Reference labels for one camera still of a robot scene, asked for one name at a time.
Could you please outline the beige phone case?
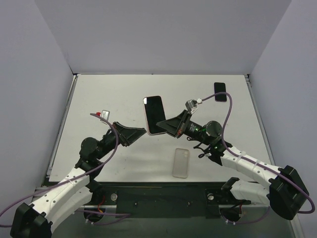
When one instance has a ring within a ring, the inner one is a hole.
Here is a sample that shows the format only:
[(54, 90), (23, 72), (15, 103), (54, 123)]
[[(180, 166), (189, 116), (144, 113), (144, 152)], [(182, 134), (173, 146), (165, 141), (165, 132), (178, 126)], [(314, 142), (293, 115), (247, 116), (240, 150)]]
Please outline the beige phone case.
[(190, 151), (187, 149), (176, 148), (173, 161), (172, 176), (175, 178), (186, 179), (188, 177)]

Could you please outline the black smartphone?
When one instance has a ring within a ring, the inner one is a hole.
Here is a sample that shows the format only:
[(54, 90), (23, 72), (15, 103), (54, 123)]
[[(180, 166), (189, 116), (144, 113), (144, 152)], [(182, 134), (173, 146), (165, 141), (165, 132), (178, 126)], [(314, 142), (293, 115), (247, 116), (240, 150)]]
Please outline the black smartphone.
[(214, 93), (216, 102), (227, 102), (226, 92), (226, 84), (223, 82), (215, 82), (214, 83)]

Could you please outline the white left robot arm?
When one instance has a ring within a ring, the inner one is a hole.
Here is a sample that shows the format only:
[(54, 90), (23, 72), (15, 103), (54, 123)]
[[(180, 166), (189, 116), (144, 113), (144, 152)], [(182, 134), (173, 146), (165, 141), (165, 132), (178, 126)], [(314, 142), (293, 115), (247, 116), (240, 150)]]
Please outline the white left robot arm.
[(144, 128), (114, 122), (101, 140), (85, 138), (79, 160), (65, 178), (31, 204), (22, 203), (16, 209), (11, 237), (50, 238), (55, 229), (81, 206), (100, 202), (102, 192), (95, 181), (104, 166), (100, 159), (108, 153), (114, 154), (119, 145), (130, 146), (145, 133)]

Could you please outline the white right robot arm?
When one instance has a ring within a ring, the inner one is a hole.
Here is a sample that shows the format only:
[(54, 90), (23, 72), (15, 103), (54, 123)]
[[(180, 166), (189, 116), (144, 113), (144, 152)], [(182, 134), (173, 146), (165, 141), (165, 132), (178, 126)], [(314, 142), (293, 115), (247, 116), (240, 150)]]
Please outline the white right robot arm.
[(200, 157), (206, 156), (218, 165), (234, 169), (254, 180), (245, 182), (231, 178), (221, 190), (225, 202), (246, 200), (260, 203), (270, 206), (280, 217), (293, 220), (309, 195), (295, 168), (281, 168), (248, 156), (222, 140), (220, 123), (209, 121), (201, 126), (190, 118), (191, 115), (184, 110), (174, 118), (157, 122), (157, 126), (175, 138), (186, 135), (188, 140), (206, 145)]

